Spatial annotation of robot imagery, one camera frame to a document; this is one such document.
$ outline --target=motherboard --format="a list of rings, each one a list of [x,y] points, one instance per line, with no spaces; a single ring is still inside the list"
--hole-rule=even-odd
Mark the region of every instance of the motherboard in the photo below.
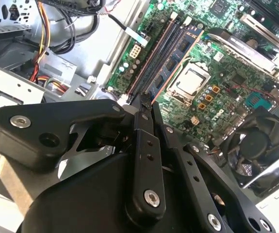
[[[143,92],[164,121],[218,147],[258,107],[279,105],[279,0],[152,0],[106,89]]]

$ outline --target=yellow wire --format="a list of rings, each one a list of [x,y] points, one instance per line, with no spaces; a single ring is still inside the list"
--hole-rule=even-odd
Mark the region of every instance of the yellow wire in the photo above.
[[[41,2],[39,2],[39,6],[40,6],[41,14],[44,16],[43,18],[44,18],[44,20],[46,21],[46,24],[47,24],[47,27],[48,27],[48,32],[49,32],[49,34],[48,34],[48,45],[47,45],[47,48],[48,48],[48,47],[50,46],[50,43],[51,43],[50,22],[49,22],[49,20],[48,20],[47,13],[46,13],[46,11],[45,11],[45,9],[44,9],[44,7],[43,7],[43,5],[42,5]],[[45,53],[43,53],[42,56],[39,57],[39,61],[43,58],[44,54],[45,54]]]
[[[43,40],[44,40],[44,25],[42,24],[42,34],[41,34],[41,41],[40,41],[40,50],[39,50],[39,55],[42,52],[42,46],[43,46]]]

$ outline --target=silver screw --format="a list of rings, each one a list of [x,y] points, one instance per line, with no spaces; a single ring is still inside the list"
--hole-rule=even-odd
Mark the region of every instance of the silver screw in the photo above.
[[[143,119],[149,120],[149,118],[145,114],[142,114],[141,116],[143,117]]]
[[[221,223],[219,222],[219,220],[216,218],[215,215],[209,214],[207,216],[207,219],[209,221],[209,223],[211,224],[211,226],[216,230],[216,231],[221,231]]]
[[[152,190],[146,190],[144,192],[146,202],[152,207],[158,207],[160,205],[159,196]]]
[[[193,149],[195,152],[199,153],[199,149],[198,149],[196,146],[192,146],[192,149]]]
[[[28,128],[32,124],[31,120],[29,120],[25,116],[13,116],[10,119],[10,123],[13,126],[18,127],[20,129]]]
[[[271,228],[269,227],[269,225],[262,219],[260,219],[260,223],[263,225],[263,227],[268,231],[270,232],[271,231]]]
[[[169,131],[170,133],[173,133],[173,132],[174,132],[173,129],[170,128],[170,127],[167,127],[166,130]]]
[[[112,108],[115,110],[115,111],[117,111],[117,112],[120,112],[120,109],[117,107],[117,106],[112,106]]]

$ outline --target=cooling fan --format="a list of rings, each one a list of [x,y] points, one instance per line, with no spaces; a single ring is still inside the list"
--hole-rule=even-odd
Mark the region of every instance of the cooling fan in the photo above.
[[[222,152],[240,186],[279,159],[279,118],[257,108],[222,145]],[[249,188],[263,197],[279,183],[279,165],[266,170]]]

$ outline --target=green circuit board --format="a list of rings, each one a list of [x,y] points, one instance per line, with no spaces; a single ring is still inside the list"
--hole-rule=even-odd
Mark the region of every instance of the green circuit board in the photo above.
[[[279,16],[279,0],[261,1]],[[214,11],[214,7],[217,7],[216,4],[218,3],[222,3],[224,8]],[[158,38],[169,21],[172,12],[177,12],[182,19],[190,16],[193,19],[192,24],[199,28],[203,27],[204,31],[214,27],[224,29],[229,23],[232,23],[234,26],[228,31],[240,40],[255,39],[259,44],[262,44],[263,48],[273,50],[274,48],[270,43],[267,43],[264,38],[240,22],[239,15],[248,14],[250,10],[250,6],[244,0],[164,0],[162,2],[152,0],[137,30],[138,33],[144,33],[149,37],[149,43],[145,48],[141,48],[138,57],[132,58],[130,53],[137,42],[133,39],[130,41],[121,56],[116,70],[113,72],[112,78],[107,83],[107,90],[117,97],[128,93],[146,58],[152,52],[154,45],[158,43]],[[151,24],[153,30],[149,32],[147,28]],[[265,19],[262,25],[279,37],[279,29],[269,19]],[[260,99],[267,109],[269,105],[274,106],[275,103],[266,98],[266,96],[261,95],[261,91],[264,91],[263,87],[266,83],[274,83],[277,80],[253,65],[237,59],[233,54],[225,52],[225,49],[220,44],[212,41],[209,43],[206,33],[193,47],[188,58],[188,62],[205,64],[211,76],[202,91],[197,94],[191,106],[186,106],[173,98],[167,92],[168,87],[164,89],[157,99],[164,121],[181,130],[184,134],[191,135],[205,143],[212,138],[223,140],[225,135],[235,130],[248,112],[252,110],[252,108],[246,106],[251,95]],[[179,71],[185,67],[186,63],[183,63]],[[245,88],[237,88],[232,91],[234,94],[229,95],[229,86],[235,85],[232,81],[235,76],[242,77],[245,80]],[[214,93],[208,90],[213,86],[217,86],[220,91]],[[205,94],[205,91],[213,99],[200,102],[199,97]],[[201,103],[205,104],[204,109],[199,108]],[[193,124],[192,117],[196,117],[200,123]]]

